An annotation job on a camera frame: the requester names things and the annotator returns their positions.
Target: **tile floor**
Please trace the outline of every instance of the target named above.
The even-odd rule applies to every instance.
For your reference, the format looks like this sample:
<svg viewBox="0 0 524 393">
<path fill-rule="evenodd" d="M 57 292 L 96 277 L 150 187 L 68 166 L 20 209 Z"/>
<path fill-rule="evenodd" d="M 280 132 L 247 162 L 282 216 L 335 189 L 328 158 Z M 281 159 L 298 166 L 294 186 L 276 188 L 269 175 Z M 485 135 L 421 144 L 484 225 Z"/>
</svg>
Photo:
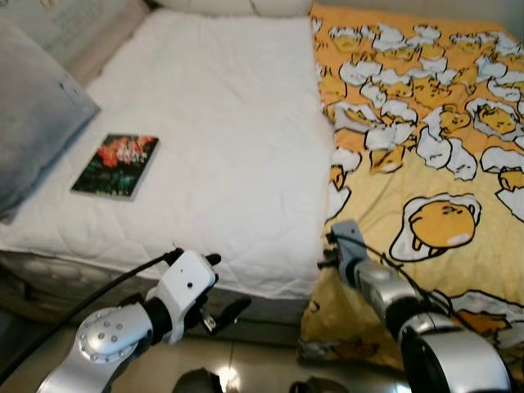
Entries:
<svg viewBox="0 0 524 393">
<path fill-rule="evenodd" d="M 74 334 L 70 327 L 53 337 L 0 387 L 0 393 L 34 393 L 66 355 Z M 409 391 L 397 382 L 398 376 L 357 365 L 300 366 L 290 348 L 189 337 L 176 346 L 150 349 L 130 364 L 112 393 L 171 393 L 183 373 L 200 367 L 218 373 L 228 393 L 287 393 L 294 381 L 313 375 L 338 381 L 351 393 Z"/>
</svg>

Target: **white quilted mattress pad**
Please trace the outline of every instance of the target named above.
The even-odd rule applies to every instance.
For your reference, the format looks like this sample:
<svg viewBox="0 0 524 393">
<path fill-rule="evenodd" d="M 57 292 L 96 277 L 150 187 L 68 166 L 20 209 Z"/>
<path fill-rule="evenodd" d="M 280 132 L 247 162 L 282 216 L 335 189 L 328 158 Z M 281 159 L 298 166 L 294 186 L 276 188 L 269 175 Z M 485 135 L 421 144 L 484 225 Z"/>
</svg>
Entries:
<svg viewBox="0 0 524 393">
<path fill-rule="evenodd" d="M 307 18 L 153 12 L 89 86 L 101 113 L 0 224 L 0 250 L 125 271 L 181 246 L 223 256 L 218 287 L 308 297 L 332 152 L 311 48 Z M 160 138 L 133 201 L 70 192 L 108 133 Z"/>
</svg>

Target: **pillow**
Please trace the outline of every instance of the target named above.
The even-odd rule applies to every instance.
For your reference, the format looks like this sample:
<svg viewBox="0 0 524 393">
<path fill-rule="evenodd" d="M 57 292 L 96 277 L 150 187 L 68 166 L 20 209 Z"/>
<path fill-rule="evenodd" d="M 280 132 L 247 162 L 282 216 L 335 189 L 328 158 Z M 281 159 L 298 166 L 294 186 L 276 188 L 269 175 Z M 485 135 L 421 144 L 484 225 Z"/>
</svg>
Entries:
<svg viewBox="0 0 524 393">
<path fill-rule="evenodd" d="M 95 115 L 97 105 L 46 52 L 3 18 L 0 53 L 0 218 L 5 218 Z"/>
<path fill-rule="evenodd" d="M 209 15 L 238 16 L 305 16 L 311 0 L 158 0 L 175 11 L 199 12 Z"/>
</svg>

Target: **book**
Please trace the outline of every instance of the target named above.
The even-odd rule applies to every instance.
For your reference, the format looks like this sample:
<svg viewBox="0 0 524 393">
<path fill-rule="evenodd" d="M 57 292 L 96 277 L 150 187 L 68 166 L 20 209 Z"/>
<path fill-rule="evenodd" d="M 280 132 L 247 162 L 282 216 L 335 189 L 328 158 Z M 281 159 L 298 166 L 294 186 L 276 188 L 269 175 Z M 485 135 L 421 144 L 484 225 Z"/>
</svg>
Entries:
<svg viewBox="0 0 524 393">
<path fill-rule="evenodd" d="M 107 135 L 71 191 L 132 199 L 157 145 L 157 137 Z"/>
</svg>

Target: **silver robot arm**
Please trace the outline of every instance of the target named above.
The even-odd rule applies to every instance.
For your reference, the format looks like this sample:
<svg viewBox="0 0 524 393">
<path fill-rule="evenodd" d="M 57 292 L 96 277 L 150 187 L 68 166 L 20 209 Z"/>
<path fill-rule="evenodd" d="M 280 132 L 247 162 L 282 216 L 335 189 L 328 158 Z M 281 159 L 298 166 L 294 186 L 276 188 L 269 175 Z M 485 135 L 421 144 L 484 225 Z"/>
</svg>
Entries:
<svg viewBox="0 0 524 393">
<path fill-rule="evenodd" d="M 511 392 L 511 379 L 495 348 L 429 305 L 391 268 L 373 262 L 355 221 L 334 224 L 341 280 L 358 290 L 396 339 L 413 393 Z"/>
<path fill-rule="evenodd" d="M 205 294 L 217 279 L 205 257 L 185 251 L 149 291 L 143 304 L 101 309 L 88 316 L 70 353 L 37 393 L 111 391 L 111 383 L 149 346 L 160 340 L 170 344 L 181 340 L 187 317 L 196 317 L 209 334 L 215 334 L 251 303 L 244 298 L 217 319 L 209 315 L 203 308 Z"/>
</svg>

